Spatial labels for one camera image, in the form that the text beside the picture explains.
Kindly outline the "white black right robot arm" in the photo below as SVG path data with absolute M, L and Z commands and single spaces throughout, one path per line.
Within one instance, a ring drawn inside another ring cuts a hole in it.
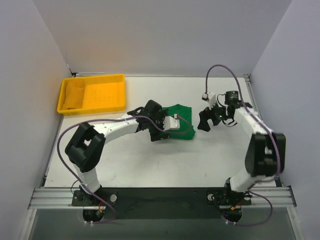
M 249 138 L 244 167 L 225 181 L 221 197 L 233 204 L 245 197 L 249 189 L 260 183 L 270 183 L 284 171 L 286 137 L 270 129 L 258 116 L 250 103 L 242 101 L 236 90 L 227 91 L 224 105 L 216 94 L 205 92 L 202 100 L 208 106 L 199 113 L 198 130 L 209 132 L 211 127 L 230 120 L 240 126 Z

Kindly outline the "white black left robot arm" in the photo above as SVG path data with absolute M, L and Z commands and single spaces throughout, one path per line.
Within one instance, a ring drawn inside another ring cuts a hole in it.
M 131 110 L 121 118 L 104 120 L 100 124 L 81 123 L 64 151 L 80 179 L 83 199 L 91 206 L 97 205 L 102 199 L 96 166 L 105 144 L 144 130 L 149 131 L 152 142 L 166 139 L 169 130 L 180 128 L 177 116 L 170 116 L 168 110 L 164 110 L 154 100 L 149 100 L 144 107 Z

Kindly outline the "green t-shirt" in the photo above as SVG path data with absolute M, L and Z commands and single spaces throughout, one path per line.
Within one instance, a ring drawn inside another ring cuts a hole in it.
M 175 140 L 186 140 L 190 141 L 194 138 L 196 131 L 192 124 L 192 108 L 189 106 L 184 106 L 181 104 L 176 104 L 172 106 L 163 107 L 163 110 L 167 111 L 168 115 L 173 117 L 178 115 L 182 119 L 179 120 L 179 129 L 170 129 L 168 133 L 157 132 L 155 137 L 151 138 L 152 142 L 165 140 L 165 139 L 175 139 Z

